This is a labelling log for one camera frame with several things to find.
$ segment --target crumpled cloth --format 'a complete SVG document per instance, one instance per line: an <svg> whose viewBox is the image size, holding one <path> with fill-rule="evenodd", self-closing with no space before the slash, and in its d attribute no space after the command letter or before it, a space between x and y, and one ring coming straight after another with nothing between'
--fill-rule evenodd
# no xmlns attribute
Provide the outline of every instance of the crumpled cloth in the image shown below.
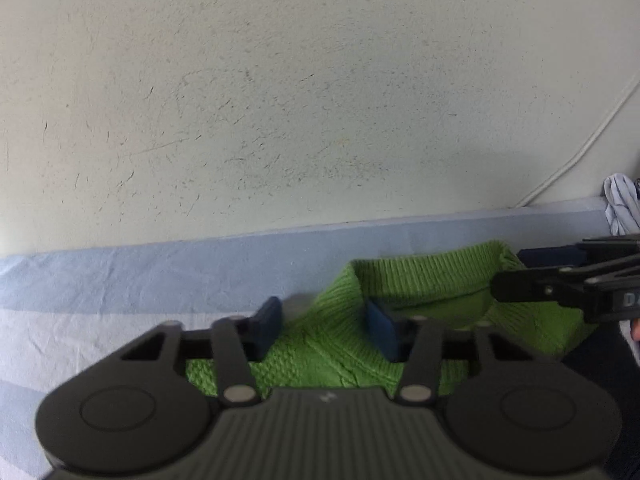
<svg viewBox="0 0 640 480"><path fill-rule="evenodd" d="M605 211L614 236L640 233L640 201L636 184L628 176L616 173L604 180Z"/></svg>

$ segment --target white wall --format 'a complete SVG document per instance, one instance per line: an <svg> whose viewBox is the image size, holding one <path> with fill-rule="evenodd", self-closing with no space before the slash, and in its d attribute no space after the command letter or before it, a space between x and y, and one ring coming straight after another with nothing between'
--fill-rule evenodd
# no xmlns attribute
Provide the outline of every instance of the white wall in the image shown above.
<svg viewBox="0 0 640 480"><path fill-rule="evenodd" d="M640 0L0 0L0 253L514 205ZM640 92L541 200L638 165Z"/></svg>

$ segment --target white cable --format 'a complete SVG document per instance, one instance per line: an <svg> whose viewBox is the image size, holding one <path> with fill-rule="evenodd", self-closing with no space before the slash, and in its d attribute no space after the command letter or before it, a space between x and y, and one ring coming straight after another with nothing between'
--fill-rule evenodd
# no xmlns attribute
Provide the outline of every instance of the white cable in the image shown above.
<svg viewBox="0 0 640 480"><path fill-rule="evenodd" d="M562 177L565 173L567 173L571 168L573 168L578 162L582 160L582 158L587 154L587 152L594 145L596 140L600 138L604 130L607 129L610 122L613 118L618 114L620 108L629 100L629 98L634 94L636 89L640 86L640 72L636 74L636 76L624 87L623 91L620 93L620 99L617 101L616 105L607 113L604 117L604 120L600 123L600 125L596 128L596 130L590 135L590 137L586 140L586 142L582 145L582 147L575 153L572 158L570 158L567 163L559 168L553 175L551 175L548 179L546 179L542 184L540 184L536 189L531 191L526 197L520 200L514 207L524 207L533 202L537 197L539 197L543 191L546 191L550 186L552 186L560 177Z"/></svg>

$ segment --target blue stripe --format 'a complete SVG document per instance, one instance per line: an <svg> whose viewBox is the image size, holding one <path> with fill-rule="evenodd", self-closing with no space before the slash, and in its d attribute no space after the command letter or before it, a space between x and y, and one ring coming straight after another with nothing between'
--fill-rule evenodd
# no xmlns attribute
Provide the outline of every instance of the blue stripe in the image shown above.
<svg viewBox="0 0 640 480"><path fill-rule="evenodd" d="M44 396L42 392L0 381L0 456L35 477L50 469L33 424Z"/></svg>
<svg viewBox="0 0 640 480"><path fill-rule="evenodd" d="M464 218L14 256L0 260L0 308L78 314L224 314L254 310L269 296L319 292L354 258L433 253L494 238L517 250L571 244L608 233L602 210L485 212Z"/></svg>

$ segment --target knitted sweater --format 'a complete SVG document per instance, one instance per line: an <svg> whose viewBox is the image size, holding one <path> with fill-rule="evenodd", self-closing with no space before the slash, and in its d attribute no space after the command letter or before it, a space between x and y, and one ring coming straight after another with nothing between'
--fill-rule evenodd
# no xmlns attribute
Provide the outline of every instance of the knitted sweater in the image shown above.
<svg viewBox="0 0 640 480"><path fill-rule="evenodd" d="M431 256L355 260L319 294L304 315L286 324L267 358L252 363L258 388L272 386L362 387L395 390L403 364L392 364L369 342L362 322L364 298L384 298L402 313L443 320L450 328L479 321L501 327L546 354L562 356L594 329L579 310L557 303L497 303L489 281L499 270L522 268L501 242ZM467 363L442 365L439 392L451 393L466 378ZM187 377L216 393L208 361L188 363Z"/></svg>

